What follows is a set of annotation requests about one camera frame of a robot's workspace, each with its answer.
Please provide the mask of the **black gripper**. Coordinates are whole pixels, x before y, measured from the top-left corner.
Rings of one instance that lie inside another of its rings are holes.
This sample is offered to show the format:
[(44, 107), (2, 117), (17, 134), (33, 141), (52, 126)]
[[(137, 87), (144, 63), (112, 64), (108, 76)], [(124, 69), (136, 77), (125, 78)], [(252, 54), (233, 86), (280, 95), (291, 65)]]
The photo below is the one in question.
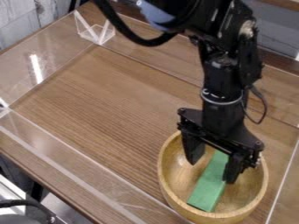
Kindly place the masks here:
[(179, 108), (177, 130), (181, 132), (184, 156), (195, 165), (204, 154), (204, 144), (229, 155), (223, 173), (223, 180), (233, 184), (243, 168), (256, 168), (264, 144), (241, 123), (228, 132), (220, 133), (203, 126), (203, 112), (193, 108)]

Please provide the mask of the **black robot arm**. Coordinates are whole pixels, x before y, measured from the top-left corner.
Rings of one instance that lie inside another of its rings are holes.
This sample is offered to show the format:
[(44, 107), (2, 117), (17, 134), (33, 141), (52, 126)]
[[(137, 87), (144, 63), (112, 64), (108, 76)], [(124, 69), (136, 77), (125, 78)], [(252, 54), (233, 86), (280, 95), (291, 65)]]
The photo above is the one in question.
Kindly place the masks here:
[(204, 82), (201, 109), (179, 108), (184, 155), (195, 164), (209, 145), (228, 155), (221, 179), (232, 184), (239, 174), (257, 166), (264, 145), (248, 132), (248, 95), (261, 78), (257, 26), (253, 12), (241, 0), (137, 0), (136, 7), (156, 38), (141, 38), (129, 29), (108, 0), (93, 0), (117, 31), (140, 46), (159, 46), (177, 34), (197, 46)]

